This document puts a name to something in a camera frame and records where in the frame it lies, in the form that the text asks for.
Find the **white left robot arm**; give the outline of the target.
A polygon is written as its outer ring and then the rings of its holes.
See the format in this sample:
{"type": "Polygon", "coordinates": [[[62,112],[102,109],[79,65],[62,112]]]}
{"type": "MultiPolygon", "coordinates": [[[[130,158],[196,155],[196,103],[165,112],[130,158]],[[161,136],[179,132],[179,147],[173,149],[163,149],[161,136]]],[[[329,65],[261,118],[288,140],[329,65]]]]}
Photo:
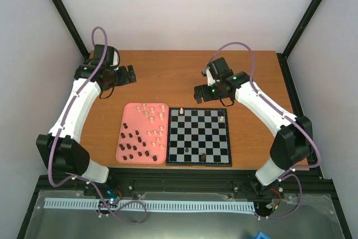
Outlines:
{"type": "Polygon", "coordinates": [[[40,134],[36,140],[52,186],[64,184],[64,181],[55,183],[53,179],[53,172],[62,172],[67,175],[66,180],[96,182],[97,190],[103,195],[115,192],[116,181],[108,176],[109,168],[91,160],[89,152],[80,144],[81,134],[96,98],[104,91],[134,82],[132,65],[111,69],[82,64],[77,68],[70,96],[59,119],[48,134],[40,134]]]}

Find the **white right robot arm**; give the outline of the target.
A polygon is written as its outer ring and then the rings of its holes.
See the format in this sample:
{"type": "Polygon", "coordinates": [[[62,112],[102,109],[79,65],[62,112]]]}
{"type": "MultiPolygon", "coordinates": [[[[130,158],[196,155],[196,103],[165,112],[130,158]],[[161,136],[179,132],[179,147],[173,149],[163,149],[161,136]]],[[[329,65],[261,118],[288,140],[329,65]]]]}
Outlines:
{"type": "Polygon", "coordinates": [[[283,180],[290,171],[304,168],[298,162],[311,153],[317,154],[317,163],[321,157],[314,143],[312,123],[306,117],[298,118],[274,102],[258,87],[252,77],[245,72],[234,74],[228,70],[222,74],[206,69],[202,72],[207,82],[197,86],[210,100],[229,98],[232,104],[244,105],[254,113],[274,136],[270,149],[270,158],[259,168],[255,177],[262,186],[268,186],[276,180],[283,180]]]}

